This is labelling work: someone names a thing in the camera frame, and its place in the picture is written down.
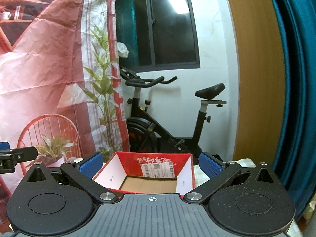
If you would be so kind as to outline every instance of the bike seat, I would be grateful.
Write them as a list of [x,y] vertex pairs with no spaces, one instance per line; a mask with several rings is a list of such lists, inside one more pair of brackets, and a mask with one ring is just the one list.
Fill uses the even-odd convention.
[[223,83],[220,83],[212,87],[196,91],[195,96],[205,100],[212,100],[217,95],[219,95],[224,89],[225,85]]

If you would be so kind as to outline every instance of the red chair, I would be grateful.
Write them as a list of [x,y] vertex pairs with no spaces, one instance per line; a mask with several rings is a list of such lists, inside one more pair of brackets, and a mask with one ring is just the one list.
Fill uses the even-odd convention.
[[2,177],[0,176],[0,232],[12,232],[9,225],[10,222],[7,218],[7,202],[11,197],[11,192],[7,188],[7,185],[3,181]]
[[[75,124],[68,118],[59,114],[46,114],[37,117],[32,120],[22,131],[17,147],[28,147],[36,145],[45,145],[42,136],[46,136],[48,139],[53,140],[56,137],[63,137],[66,140],[70,140],[71,143],[76,145],[70,148],[70,151],[66,153],[65,160],[71,157],[81,158],[81,145],[78,130]],[[30,162],[20,163],[22,172],[25,175],[27,172],[26,166]]]

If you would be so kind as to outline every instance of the window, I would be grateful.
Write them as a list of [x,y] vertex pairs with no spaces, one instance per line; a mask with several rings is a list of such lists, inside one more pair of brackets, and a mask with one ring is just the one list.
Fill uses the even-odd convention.
[[117,40],[136,72],[199,68],[198,42],[190,0],[116,0]]

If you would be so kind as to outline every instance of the cardboard bottom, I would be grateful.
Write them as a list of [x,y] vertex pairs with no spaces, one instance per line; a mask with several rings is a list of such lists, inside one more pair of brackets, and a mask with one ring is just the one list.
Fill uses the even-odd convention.
[[175,193],[176,188],[177,179],[149,179],[127,176],[120,190],[139,193]]

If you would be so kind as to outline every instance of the bike frame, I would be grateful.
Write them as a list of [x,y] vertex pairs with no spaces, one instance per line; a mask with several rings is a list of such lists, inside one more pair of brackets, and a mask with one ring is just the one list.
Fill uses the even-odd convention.
[[154,123],[156,126],[154,128],[154,132],[159,134],[159,136],[168,141],[177,143],[178,140],[185,140],[185,144],[190,153],[194,154],[195,156],[199,156],[202,152],[201,148],[198,146],[204,121],[206,120],[206,110],[208,104],[216,104],[216,105],[223,105],[226,104],[226,101],[221,100],[201,100],[201,108],[198,113],[197,121],[195,124],[195,129],[193,133],[193,137],[191,138],[180,138],[172,136],[162,125],[160,125],[152,116],[150,116],[140,105],[140,87],[135,87],[134,97],[132,99],[132,111],[131,117],[139,117],[148,120],[151,123]]

